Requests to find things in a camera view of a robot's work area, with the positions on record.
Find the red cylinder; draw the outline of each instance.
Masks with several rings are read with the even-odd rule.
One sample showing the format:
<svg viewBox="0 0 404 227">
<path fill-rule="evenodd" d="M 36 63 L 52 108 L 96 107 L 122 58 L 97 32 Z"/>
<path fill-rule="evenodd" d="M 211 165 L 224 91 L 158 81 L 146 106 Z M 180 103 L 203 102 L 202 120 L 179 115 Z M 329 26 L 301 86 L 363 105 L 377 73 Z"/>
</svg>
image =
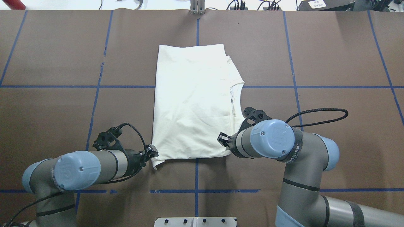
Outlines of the red cylinder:
<svg viewBox="0 0 404 227">
<path fill-rule="evenodd" d="M 3 0 L 10 9 L 25 9 L 25 5 L 20 0 Z"/>
</svg>

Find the white sticker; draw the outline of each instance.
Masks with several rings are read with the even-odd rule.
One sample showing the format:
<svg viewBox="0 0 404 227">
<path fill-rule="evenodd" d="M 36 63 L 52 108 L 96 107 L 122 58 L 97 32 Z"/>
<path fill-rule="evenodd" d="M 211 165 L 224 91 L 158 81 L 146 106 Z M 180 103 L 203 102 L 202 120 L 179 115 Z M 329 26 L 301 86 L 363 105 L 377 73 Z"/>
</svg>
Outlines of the white sticker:
<svg viewBox="0 0 404 227">
<path fill-rule="evenodd" d="M 310 1 L 309 5 L 311 8 L 323 8 L 326 7 L 327 5 L 324 3 L 324 0 L 314 0 Z"/>
</svg>

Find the blue joint cap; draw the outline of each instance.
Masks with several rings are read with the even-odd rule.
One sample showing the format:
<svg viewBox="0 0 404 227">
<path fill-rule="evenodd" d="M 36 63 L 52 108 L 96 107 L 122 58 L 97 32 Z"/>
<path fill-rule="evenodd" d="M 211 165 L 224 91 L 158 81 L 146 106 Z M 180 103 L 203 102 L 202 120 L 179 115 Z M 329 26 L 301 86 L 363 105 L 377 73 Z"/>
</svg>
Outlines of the blue joint cap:
<svg viewBox="0 0 404 227">
<path fill-rule="evenodd" d="M 318 134 L 316 136 L 320 137 L 324 144 L 326 145 L 327 152 L 328 152 L 328 165 L 324 171 L 332 170 L 339 161 L 339 148 L 338 145 L 331 139 L 322 137 Z"/>
<path fill-rule="evenodd" d="M 30 165 L 30 166 L 24 171 L 22 182 L 23 182 L 24 189 L 25 189 L 27 192 L 32 193 L 32 194 L 34 193 L 34 192 L 32 191 L 32 189 L 31 189 L 31 186 L 29 185 L 29 182 L 30 182 L 30 180 L 31 180 L 32 173 L 33 173 L 34 170 L 39 166 L 39 164 L 41 164 L 42 162 L 44 162 L 44 161 L 46 161 L 46 160 L 49 160 L 49 159 L 50 159 L 50 158 L 44 159 L 44 160 L 42 160 L 42 161 L 40 161 L 40 162 L 36 162 L 36 163 Z"/>
<path fill-rule="evenodd" d="M 99 159 L 88 151 L 63 155 L 55 164 L 55 180 L 66 190 L 80 190 L 93 185 L 101 172 Z"/>
<path fill-rule="evenodd" d="M 250 143 L 263 157 L 279 158 L 290 152 L 295 144 L 293 129 L 281 120 L 265 120 L 251 130 Z"/>
<path fill-rule="evenodd" d="M 279 206 L 276 206 L 276 210 L 276 227 L 304 227 L 302 224 L 288 215 L 285 211 L 283 211 Z"/>
</svg>

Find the white cloth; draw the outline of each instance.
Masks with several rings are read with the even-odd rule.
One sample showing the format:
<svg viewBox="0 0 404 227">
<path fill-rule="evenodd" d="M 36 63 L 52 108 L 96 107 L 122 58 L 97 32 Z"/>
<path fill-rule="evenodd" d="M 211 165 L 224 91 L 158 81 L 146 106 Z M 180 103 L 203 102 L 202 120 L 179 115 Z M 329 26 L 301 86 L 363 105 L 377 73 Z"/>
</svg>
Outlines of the white cloth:
<svg viewBox="0 0 404 227">
<path fill-rule="evenodd" d="M 223 44 L 160 45 L 152 140 L 159 156 L 152 158 L 153 167 L 168 159 L 229 155 L 217 137 L 236 133 L 244 120 L 243 84 Z"/>
</svg>

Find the white mounting plate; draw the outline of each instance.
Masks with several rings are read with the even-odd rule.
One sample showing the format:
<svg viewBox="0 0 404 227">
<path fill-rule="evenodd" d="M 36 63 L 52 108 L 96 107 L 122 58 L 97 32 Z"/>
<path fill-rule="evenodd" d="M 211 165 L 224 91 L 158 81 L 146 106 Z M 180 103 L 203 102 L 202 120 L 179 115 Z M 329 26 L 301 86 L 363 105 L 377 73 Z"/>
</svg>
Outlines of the white mounting plate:
<svg viewBox="0 0 404 227">
<path fill-rule="evenodd" d="M 237 227 L 237 218 L 234 217 L 158 218 L 154 222 L 154 227 Z"/>
</svg>

